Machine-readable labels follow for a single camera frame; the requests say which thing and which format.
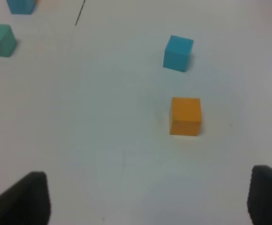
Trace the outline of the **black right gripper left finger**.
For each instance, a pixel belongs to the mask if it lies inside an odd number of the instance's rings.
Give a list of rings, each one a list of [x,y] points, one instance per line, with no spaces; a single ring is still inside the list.
[[[50,216],[45,172],[30,172],[0,194],[0,225],[47,225]]]

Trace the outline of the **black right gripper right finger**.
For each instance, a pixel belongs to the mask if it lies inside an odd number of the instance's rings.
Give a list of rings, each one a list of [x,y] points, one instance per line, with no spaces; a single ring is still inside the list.
[[[272,225],[272,168],[256,165],[252,168],[247,199],[252,224]]]

